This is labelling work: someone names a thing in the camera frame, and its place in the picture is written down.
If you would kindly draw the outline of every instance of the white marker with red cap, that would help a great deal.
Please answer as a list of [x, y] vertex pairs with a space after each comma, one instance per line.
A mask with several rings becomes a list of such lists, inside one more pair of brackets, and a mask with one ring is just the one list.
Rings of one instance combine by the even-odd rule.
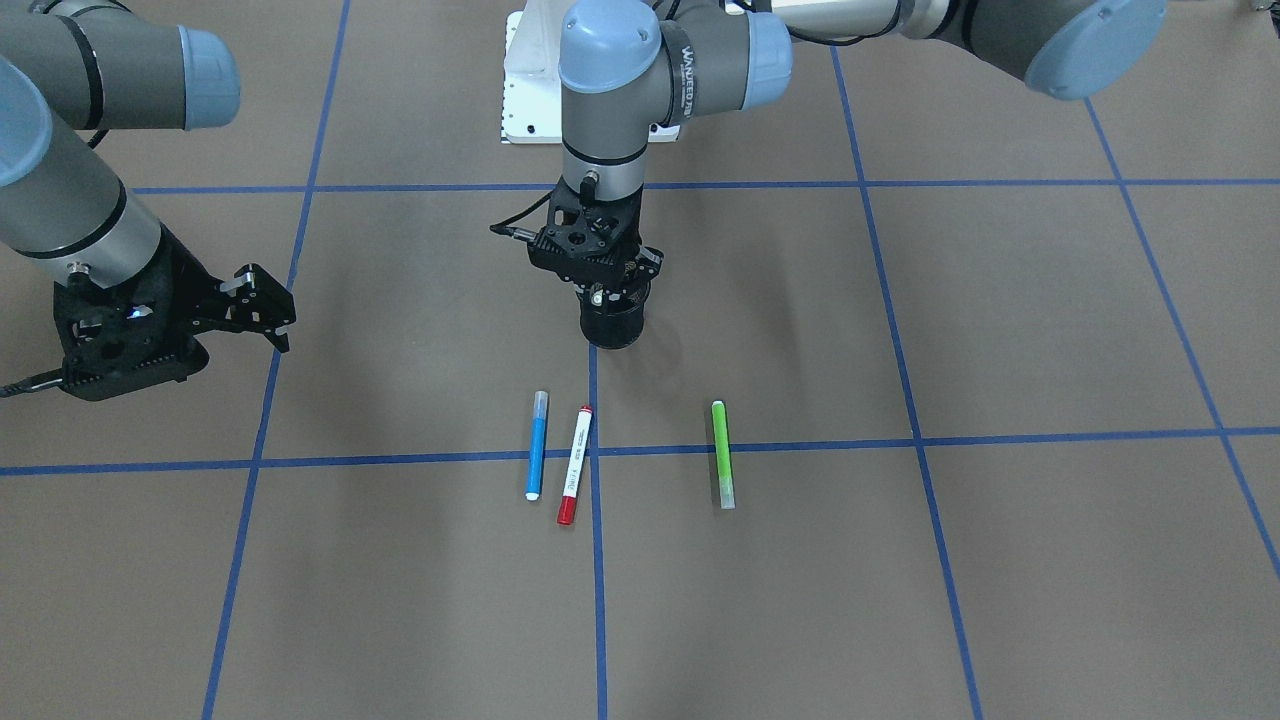
[[582, 478], [582, 457], [586, 456], [586, 438], [591, 430], [591, 406], [584, 405], [577, 411], [577, 427], [573, 428], [573, 450], [568, 455], [568, 471], [564, 474], [564, 495], [561, 497], [561, 511], [556, 521], [561, 525], [573, 524], [573, 511], [577, 510], [577, 482]]

